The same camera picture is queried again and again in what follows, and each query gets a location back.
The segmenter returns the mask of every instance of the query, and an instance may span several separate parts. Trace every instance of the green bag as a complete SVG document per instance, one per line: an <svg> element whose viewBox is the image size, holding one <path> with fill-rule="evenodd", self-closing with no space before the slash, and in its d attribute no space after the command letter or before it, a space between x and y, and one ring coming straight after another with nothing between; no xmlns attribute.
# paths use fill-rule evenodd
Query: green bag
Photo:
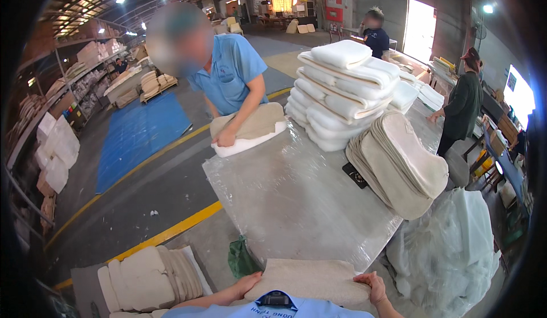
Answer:
<svg viewBox="0 0 547 318"><path fill-rule="evenodd" d="M247 250L246 240L247 238L244 235L240 235L237 241L230 243L228 264L236 279L241 279L246 275L262 270L262 267L258 265Z"/></svg>

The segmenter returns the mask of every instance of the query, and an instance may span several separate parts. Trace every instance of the blue tarp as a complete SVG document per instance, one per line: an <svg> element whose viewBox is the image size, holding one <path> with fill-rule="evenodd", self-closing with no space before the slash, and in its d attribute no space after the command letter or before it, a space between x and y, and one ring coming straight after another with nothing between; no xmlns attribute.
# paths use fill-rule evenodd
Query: blue tarp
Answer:
<svg viewBox="0 0 547 318"><path fill-rule="evenodd" d="M101 151L96 192L106 191L190 126L174 93L160 95L146 105L133 101L115 111Z"/></svg>

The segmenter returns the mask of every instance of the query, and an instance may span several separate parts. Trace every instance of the blue polo shirt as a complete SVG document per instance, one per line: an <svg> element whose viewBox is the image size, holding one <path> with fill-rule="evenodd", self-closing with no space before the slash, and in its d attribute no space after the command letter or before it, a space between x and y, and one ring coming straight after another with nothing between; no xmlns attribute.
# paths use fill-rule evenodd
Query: blue polo shirt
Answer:
<svg viewBox="0 0 547 318"><path fill-rule="evenodd" d="M216 35L214 39L211 74L201 69L187 79L194 91L205 92L219 114L226 116L241 108L250 91L247 83L268 66L239 34ZM268 103L266 95L260 103Z"/></svg>
<svg viewBox="0 0 547 318"><path fill-rule="evenodd" d="M363 35L365 44L373 51L373 57L382 59L383 52L389 49L389 37L386 31L381 28L375 30L367 28Z"/></svg>
<svg viewBox="0 0 547 318"><path fill-rule="evenodd" d="M368 312L352 311L341 308L331 301L291 297L290 309L271 306L259 306L259 300L239 306L211 305L209 308L187 306L167 311L161 318L305 318L305 317L340 317L340 318L373 318Z"/></svg>

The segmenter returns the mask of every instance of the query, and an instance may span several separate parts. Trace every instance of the navy blue t-shirt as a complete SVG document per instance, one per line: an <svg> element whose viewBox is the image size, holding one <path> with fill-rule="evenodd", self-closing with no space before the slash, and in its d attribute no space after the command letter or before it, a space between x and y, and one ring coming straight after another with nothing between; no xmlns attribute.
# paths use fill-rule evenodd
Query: navy blue t-shirt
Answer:
<svg viewBox="0 0 547 318"><path fill-rule="evenodd" d="M365 44L373 50L373 57L382 58L382 53L389 49L389 37L381 28L367 28L363 32Z"/></svg>

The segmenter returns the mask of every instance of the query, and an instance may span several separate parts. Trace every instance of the shirt pocket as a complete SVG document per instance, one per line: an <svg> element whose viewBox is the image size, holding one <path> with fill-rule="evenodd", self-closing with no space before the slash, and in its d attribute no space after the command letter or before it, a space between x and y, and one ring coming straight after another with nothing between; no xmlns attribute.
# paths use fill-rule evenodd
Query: shirt pocket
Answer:
<svg viewBox="0 0 547 318"><path fill-rule="evenodd" d="M245 84L237 76L235 76L234 79L226 83L221 81L220 85L222 89L222 95L227 100L238 101L243 100L246 97Z"/></svg>

